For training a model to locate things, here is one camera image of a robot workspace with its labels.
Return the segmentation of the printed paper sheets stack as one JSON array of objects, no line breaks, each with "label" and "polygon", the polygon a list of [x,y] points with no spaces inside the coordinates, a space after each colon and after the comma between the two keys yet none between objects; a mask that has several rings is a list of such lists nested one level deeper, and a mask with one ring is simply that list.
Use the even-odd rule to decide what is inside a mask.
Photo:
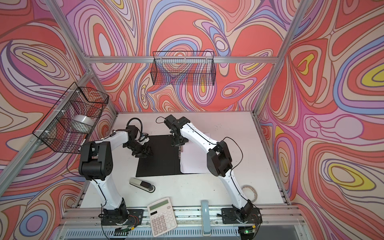
[{"label": "printed paper sheets stack", "polygon": [[207,153],[210,143],[195,132],[183,132],[189,141],[182,146],[181,172],[183,174],[207,174]]}]

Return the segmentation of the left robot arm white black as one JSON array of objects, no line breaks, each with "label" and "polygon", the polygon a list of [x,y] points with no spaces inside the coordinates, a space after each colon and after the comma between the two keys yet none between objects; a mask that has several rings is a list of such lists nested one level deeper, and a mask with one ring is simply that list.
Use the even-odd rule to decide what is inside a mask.
[{"label": "left robot arm white black", "polygon": [[139,118],[131,118],[124,129],[114,130],[108,137],[85,143],[80,149],[79,174],[95,186],[102,200],[103,217],[128,218],[124,198],[119,194],[111,176],[113,170],[112,151],[127,148],[135,158],[146,158],[152,154],[148,144],[149,135],[143,132]]}]

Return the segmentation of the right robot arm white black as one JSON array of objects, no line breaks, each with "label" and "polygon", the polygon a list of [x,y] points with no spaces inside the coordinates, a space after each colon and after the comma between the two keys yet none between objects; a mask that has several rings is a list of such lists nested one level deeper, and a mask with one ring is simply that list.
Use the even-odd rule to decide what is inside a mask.
[{"label": "right robot arm white black", "polygon": [[185,117],[176,119],[173,115],[164,118],[164,124],[173,135],[173,146],[179,147],[192,142],[207,154],[207,169],[218,177],[225,186],[231,200],[234,214],[244,223],[254,209],[254,204],[246,198],[234,173],[233,159],[225,140],[216,141],[197,129]]}]

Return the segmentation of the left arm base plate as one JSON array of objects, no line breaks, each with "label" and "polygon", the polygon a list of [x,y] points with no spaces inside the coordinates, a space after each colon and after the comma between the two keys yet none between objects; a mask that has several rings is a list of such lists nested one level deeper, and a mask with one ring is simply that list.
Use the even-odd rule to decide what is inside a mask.
[{"label": "left arm base plate", "polygon": [[101,219],[102,226],[137,227],[141,225],[143,215],[144,210],[141,209],[128,209],[126,213],[118,210],[103,210],[99,214],[99,218]]}]

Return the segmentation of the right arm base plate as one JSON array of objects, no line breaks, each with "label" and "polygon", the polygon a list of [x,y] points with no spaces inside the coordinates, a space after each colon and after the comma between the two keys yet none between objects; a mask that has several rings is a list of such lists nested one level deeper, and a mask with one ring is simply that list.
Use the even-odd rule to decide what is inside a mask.
[{"label": "right arm base plate", "polygon": [[242,214],[235,208],[221,208],[219,215],[223,224],[253,224],[257,226],[263,223],[259,208],[252,208],[249,214]]}]

